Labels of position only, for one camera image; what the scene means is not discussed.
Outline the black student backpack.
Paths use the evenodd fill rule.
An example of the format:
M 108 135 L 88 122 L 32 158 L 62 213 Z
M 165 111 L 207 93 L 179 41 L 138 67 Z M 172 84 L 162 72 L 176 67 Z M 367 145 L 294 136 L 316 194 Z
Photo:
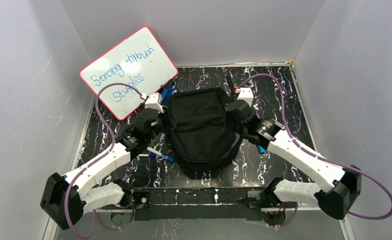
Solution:
M 179 164 L 205 172 L 233 161 L 243 140 L 226 120 L 225 107 L 234 100 L 221 87 L 176 92 L 166 100 L 167 137 Z

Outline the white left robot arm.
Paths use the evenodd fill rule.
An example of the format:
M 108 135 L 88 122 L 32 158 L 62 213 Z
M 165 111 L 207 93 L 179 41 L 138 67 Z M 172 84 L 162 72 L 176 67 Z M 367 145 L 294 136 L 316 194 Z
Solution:
M 131 206 L 131 187 L 115 180 L 103 187 L 96 184 L 117 168 L 130 163 L 147 150 L 164 126 L 164 108 L 144 108 L 131 124 L 108 147 L 86 164 L 60 175 L 48 177 L 40 207 L 63 230 L 81 217 L 106 205 Z

